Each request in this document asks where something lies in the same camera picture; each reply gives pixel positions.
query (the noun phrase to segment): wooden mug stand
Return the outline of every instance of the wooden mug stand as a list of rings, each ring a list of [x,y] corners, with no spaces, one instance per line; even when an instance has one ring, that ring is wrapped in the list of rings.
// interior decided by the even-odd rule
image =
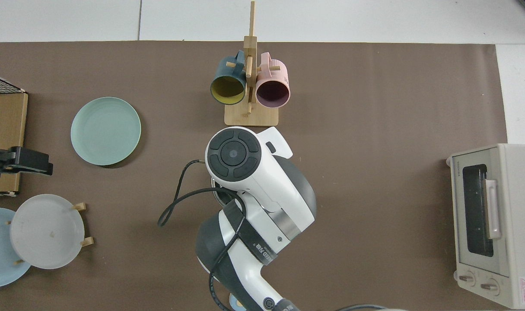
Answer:
[[[276,126],[278,125],[278,108],[267,108],[262,106],[256,98],[255,88],[257,84],[257,37],[255,33],[255,2],[251,1],[251,20],[249,35],[243,39],[243,52],[245,53],[245,76],[247,85],[245,97],[235,105],[224,107],[224,123],[227,126]],[[271,67],[270,70],[279,70],[279,66]]]

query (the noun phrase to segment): oven window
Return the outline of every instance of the oven window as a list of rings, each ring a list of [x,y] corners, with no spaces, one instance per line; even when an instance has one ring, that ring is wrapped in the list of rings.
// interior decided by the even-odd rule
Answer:
[[[487,178],[487,165],[464,167],[462,177],[468,250],[474,254],[493,257],[493,240],[487,238],[485,227],[486,207],[483,184]]]

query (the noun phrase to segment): mug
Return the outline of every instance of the mug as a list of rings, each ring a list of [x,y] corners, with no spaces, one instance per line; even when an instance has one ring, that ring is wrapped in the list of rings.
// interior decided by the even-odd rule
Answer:
[[[245,97],[247,78],[243,71],[244,66],[245,54],[241,50],[235,57],[224,57],[220,61],[210,85],[210,93],[215,100],[221,104],[233,105]]]
[[[280,108],[290,100],[290,81],[287,67],[270,53],[261,55],[261,71],[257,74],[256,96],[262,106]]]

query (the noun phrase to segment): black strap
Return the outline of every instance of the black strap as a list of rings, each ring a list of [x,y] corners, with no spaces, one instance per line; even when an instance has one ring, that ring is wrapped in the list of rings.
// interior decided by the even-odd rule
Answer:
[[[243,219],[243,214],[241,214],[241,210],[237,204],[231,201],[223,210],[233,230],[237,230],[241,219]],[[248,220],[243,221],[243,225],[241,225],[239,230],[239,238],[258,261],[262,262],[265,266],[278,257],[278,254],[270,248],[268,243],[258,234]]]

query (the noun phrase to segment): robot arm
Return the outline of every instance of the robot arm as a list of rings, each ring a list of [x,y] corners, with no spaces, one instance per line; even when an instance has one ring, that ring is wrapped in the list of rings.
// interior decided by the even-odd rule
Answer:
[[[196,252],[212,270],[215,260],[239,228],[215,277],[249,311],[296,311],[261,276],[290,241],[304,231],[316,215],[316,198],[305,177],[286,159],[292,152],[275,128],[259,135],[242,127],[221,130],[209,142],[205,163],[213,179],[237,191],[245,202],[247,219],[231,201],[201,225]]]

